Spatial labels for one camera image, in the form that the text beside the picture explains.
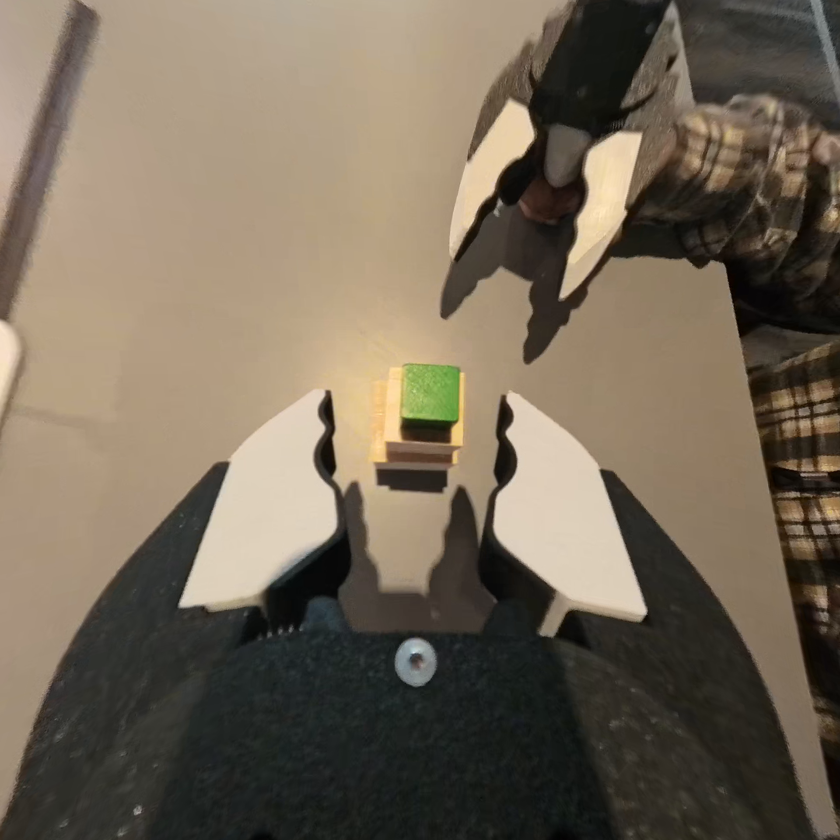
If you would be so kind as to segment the person's plaid clothing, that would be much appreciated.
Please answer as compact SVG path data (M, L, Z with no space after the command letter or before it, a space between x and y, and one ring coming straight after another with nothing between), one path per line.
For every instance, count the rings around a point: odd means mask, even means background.
M820 739L839 743L839 346L749 381Z

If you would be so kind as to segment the green wooden cube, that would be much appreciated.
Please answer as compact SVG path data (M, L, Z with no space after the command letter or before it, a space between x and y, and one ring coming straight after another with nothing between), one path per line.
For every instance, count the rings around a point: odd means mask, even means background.
M407 427L450 428L460 419L457 366L405 364L401 370L400 422Z

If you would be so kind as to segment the large plain wooden cube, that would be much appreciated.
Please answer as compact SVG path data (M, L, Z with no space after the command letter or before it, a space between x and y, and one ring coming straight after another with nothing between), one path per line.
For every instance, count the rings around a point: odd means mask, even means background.
M397 455L389 457L383 442L385 387L387 380L375 381L371 390L370 461L378 469L414 469L446 471L459 464L459 449L453 456Z

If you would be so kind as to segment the person's right hand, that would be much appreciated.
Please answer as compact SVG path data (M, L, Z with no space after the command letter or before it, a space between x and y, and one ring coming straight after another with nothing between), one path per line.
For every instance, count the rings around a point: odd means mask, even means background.
M554 185L545 174L545 155L536 146L510 163L497 185L504 204L517 204L523 216L537 224L555 225L576 214L585 198L581 166L573 167L566 183Z

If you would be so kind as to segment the person's right forearm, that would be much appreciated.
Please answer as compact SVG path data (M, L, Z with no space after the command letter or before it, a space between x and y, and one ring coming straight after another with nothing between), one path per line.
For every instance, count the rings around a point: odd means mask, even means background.
M723 264L735 301L784 329L838 334L838 132L770 95L678 116L634 208L695 266Z

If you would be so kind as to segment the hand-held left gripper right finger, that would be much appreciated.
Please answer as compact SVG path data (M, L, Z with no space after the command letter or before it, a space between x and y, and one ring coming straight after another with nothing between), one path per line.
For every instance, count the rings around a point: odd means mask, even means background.
M500 401L497 440L487 588L525 604L543 637L570 613L642 623L647 604L595 458L516 392Z

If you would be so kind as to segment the white flat object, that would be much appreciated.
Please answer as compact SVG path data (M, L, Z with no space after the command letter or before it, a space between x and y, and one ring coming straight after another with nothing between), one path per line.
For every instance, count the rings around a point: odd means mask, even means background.
M16 328L1 320L1 429L16 393L25 362L25 345Z

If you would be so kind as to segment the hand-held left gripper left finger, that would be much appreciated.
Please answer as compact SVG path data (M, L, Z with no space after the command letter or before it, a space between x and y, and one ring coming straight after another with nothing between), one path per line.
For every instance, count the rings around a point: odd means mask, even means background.
M259 426L227 462L178 606L270 612L270 591L345 534L333 480L331 391L317 388Z

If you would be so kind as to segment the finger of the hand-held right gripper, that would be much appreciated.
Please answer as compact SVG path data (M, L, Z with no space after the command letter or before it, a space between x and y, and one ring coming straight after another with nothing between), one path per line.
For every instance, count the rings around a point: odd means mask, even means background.
M458 185L448 238L457 262L499 204L511 206L539 171L542 140L529 109L507 100L465 163Z
M619 131L597 141L582 166L584 199L574 219L559 300L568 300L595 272L627 215L643 134Z

